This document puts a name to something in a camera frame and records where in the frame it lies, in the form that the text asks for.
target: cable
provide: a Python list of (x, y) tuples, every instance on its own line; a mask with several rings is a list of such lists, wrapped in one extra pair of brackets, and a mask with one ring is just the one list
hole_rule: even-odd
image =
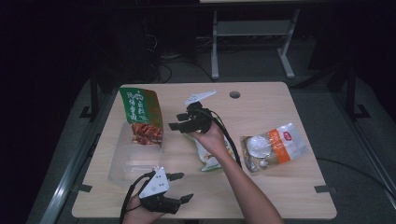
[(193, 62), (189, 62), (189, 61), (183, 61), (183, 62), (165, 62), (165, 63), (190, 63), (190, 64), (193, 64), (193, 65), (197, 66), (198, 68), (201, 68), (201, 70), (204, 71), (204, 73), (210, 78), (211, 81), (213, 81), (213, 82), (215, 81), (215, 80), (212, 78), (212, 76), (210, 76), (210, 75), (206, 72), (206, 70), (205, 70), (201, 65), (199, 65), (198, 63), (193, 63)]
[(349, 168), (350, 170), (353, 170), (353, 171), (355, 171), (355, 172), (357, 172), (357, 173), (359, 173), (359, 174), (361, 174), (361, 175), (366, 176), (367, 178), (373, 180), (379, 187), (381, 187), (382, 189), (384, 189), (384, 190), (390, 195), (390, 197), (391, 197), (393, 200), (396, 200), (396, 195), (395, 195), (384, 183), (382, 183), (381, 181), (379, 181), (378, 179), (376, 179), (376, 178), (373, 177), (372, 175), (368, 175), (368, 174), (364, 173), (363, 171), (361, 171), (361, 170), (359, 170), (359, 169), (357, 169), (357, 168), (355, 168), (355, 167), (353, 167), (353, 166), (350, 166), (350, 165), (348, 165), (348, 164), (342, 163), (342, 162), (340, 162), (340, 161), (334, 161), (334, 160), (325, 159), (325, 158), (321, 158), (321, 157), (317, 157), (317, 160), (318, 160), (318, 161), (333, 162), (333, 163), (336, 163), (336, 164), (345, 166), (346, 168)]
[(168, 77), (166, 80), (163, 80), (163, 78), (161, 77), (161, 73), (158, 72), (158, 83), (166, 83), (166, 82), (168, 82), (168, 81), (171, 79), (171, 77), (172, 77), (172, 75), (173, 75), (172, 69), (171, 69), (170, 67), (166, 66), (166, 65), (163, 64), (163, 63), (160, 63), (160, 64), (159, 64), (159, 67), (160, 67), (160, 66), (162, 66), (162, 67), (168, 69), (168, 71), (169, 71), (169, 77)]
[(123, 204), (122, 204), (121, 212), (120, 212), (120, 224), (122, 223), (122, 221), (123, 221), (123, 219), (124, 219), (125, 213), (128, 212), (127, 209), (126, 209), (126, 207), (128, 206), (128, 202), (129, 202), (129, 200), (131, 199), (131, 196), (132, 196), (132, 193), (134, 192), (134, 187), (136, 186), (136, 184), (139, 183), (139, 181), (142, 180), (143, 178), (153, 176), (154, 174), (155, 174), (155, 172), (152, 171), (152, 172), (150, 172), (150, 173), (146, 173), (146, 174), (144, 174), (144, 175), (141, 175), (139, 178), (136, 179), (136, 181), (131, 185), (131, 187), (129, 187), (128, 192), (126, 193), (124, 202), (123, 202)]
[(212, 113), (214, 113), (214, 114), (217, 115), (217, 118), (219, 118), (219, 120), (220, 120), (220, 121), (218, 121), (217, 118), (213, 118), (210, 114), (207, 114), (204, 110), (201, 110), (201, 109), (192, 109), (191, 111), (196, 111), (196, 112), (202, 113), (203, 115), (205, 115), (205, 116), (211, 118), (211, 119), (216, 123), (216, 125), (219, 126), (219, 128), (220, 128), (221, 131), (223, 132), (224, 136), (226, 137), (226, 139), (228, 140), (228, 142), (229, 142), (230, 145), (231, 145), (231, 148), (232, 148), (232, 150), (233, 150), (233, 154), (235, 155), (236, 163), (238, 163), (238, 165), (242, 168), (241, 159), (240, 159), (240, 157), (239, 157), (238, 151), (236, 150), (235, 143), (233, 142), (233, 139), (231, 138), (231, 136), (228, 134), (228, 131), (227, 131), (227, 129), (225, 128), (225, 126), (224, 126), (224, 124), (223, 124), (223, 122), (222, 122), (220, 116), (219, 116), (217, 113), (215, 113), (215, 112), (209, 110), (210, 112), (212, 112)]

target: clear plastic bag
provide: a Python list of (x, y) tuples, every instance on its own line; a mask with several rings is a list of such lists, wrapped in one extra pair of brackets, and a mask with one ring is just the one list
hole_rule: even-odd
[(292, 123), (268, 133), (241, 137), (245, 165), (250, 172), (265, 170), (303, 156), (307, 147)]

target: table top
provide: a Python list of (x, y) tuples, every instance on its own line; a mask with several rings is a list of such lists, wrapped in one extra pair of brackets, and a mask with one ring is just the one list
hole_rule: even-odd
[[(315, 186), (326, 185), (286, 84), (282, 82), (184, 83), (125, 85), (156, 91), (163, 114), (162, 163), (167, 173), (184, 173), (170, 182), (165, 196), (179, 198), (194, 193), (175, 215), (163, 218), (243, 218), (229, 182), (221, 169), (201, 172), (202, 166), (193, 141), (167, 125), (177, 122), (176, 114), (186, 111), (183, 102), (192, 93), (216, 90), (201, 103), (224, 122), (241, 155), (244, 171), (273, 202), (283, 218), (334, 218), (336, 210), (329, 192), (317, 193)], [(240, 98), (230, 97), (238, 91)], [(120, 130), (126, 122), (120, 93), (117, 95), (98, 142), (72, 214), (75, 217), (118, 217), (127, 192), (107, 178)], [(267, 133), (292, 122), (308, 147), (301, 158), (265, 171), (251, 173), (245, 166), (241, 136)]]

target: snack bag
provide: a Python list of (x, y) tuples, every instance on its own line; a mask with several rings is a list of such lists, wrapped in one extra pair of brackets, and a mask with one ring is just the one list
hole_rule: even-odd
[(139, 88), (120, 88), (125, 115), (133, 131), (134, 142), (140, 145), (163, 141), (163, 117), (157, 93)]
[[(199, 159), (204, 164), (204, 166), (201, 167), (201, 171), (211, 171), (211, 170), (221, 167), (218, 160), (210, 152), (208, 152), (201, 145), (201, 143), (199, 143), (195, 138), (192, 138), (187, 134), (186, 134), (186, 136), (188, 136), (191, 140), (193, 140), (195, 142), (195, 145), (197, 146), (197, 152), (198, 152)], [(233, 149), (231, 148), (230, 142), (227, 140), (227, 138), (225, 136), (224, 136), (224, 144), (227, 148), (228, 153), (235, 160), (235, 155), (233, 154)]]
[(243, 136), (245, 165), (258, 172), (303, 156), (308, 148), (292, 123), (255, 136)]

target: transparent container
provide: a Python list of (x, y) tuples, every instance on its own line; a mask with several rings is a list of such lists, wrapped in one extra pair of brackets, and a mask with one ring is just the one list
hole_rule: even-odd
[(122, 125), (119, 141), (111, 160), (108, 179), (129, 187), (141, 175), (161, 166), (163, 150), (159, 145), (139, 145), (133, 141), (131, 125)]

